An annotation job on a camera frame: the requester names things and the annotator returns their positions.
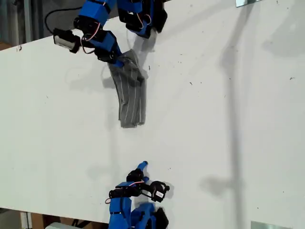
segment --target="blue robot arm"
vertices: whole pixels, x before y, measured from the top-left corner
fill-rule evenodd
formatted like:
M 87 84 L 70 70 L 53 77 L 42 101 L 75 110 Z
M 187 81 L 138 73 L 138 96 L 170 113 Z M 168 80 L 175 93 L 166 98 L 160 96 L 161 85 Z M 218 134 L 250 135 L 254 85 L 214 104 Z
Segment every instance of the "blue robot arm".
M 154 181 L 147 185 L 144 181 L 143 169 L 147 166 L 143 161 L 138 167 L 131 171 L 126 182 L 117 185 L 109 192 L 110 222 L 109 229 L 165 229 L 169 223 L 162 208 L 155 210 L 153 203 L 142 203 L 131 212 L 132 201 L 130 197 L 137 197 L 146 190 L 151 194 L 148 196 L 152 201 L 162 202 L 166 192 L 170 189 L 165 183 Z
M 74 20 L 74 27 L 83 32 L 83 37 L 73 35 L 70 30 L 54 29 L 54 43 L 68 48 L 72 53 L 76 53 L 81 46 L 94 48 L 90 53 L 94 52 L 99 60 L 122 67 L 123 63 L 117 59 L 121 50 L 116 37 L 111 31 L 103 30 L 116 1 L 120 20 L 126 23 L 130 31 L 144 38 L 150 37 L 152 28 L 162 31 L 167 19 L 164 0 L 86 0 Z

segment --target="grey sock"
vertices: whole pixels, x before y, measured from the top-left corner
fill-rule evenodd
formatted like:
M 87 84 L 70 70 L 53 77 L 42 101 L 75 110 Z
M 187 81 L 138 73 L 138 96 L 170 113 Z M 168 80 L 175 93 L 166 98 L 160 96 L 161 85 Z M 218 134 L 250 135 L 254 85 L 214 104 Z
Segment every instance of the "grey sock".
M 130 128 L 145 123 L 146 86 L 133 50 L 119 58 L 123 67 L 108 64 L 119 98 L 121 127 Z

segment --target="white tabletop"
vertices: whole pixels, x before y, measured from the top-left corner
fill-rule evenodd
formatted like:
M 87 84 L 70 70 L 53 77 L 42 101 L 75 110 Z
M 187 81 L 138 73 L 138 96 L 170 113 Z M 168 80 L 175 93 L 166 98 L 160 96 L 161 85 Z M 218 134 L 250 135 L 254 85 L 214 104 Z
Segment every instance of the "white tabletop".
M 122 129 L 107 65 L 52 37 L 0 52 L 0 207 L 108 222 L 109 190 L 147 160 L 170 229 L 305 225 L 301 0 L 173 0 L 143 42 L 146 124 Z

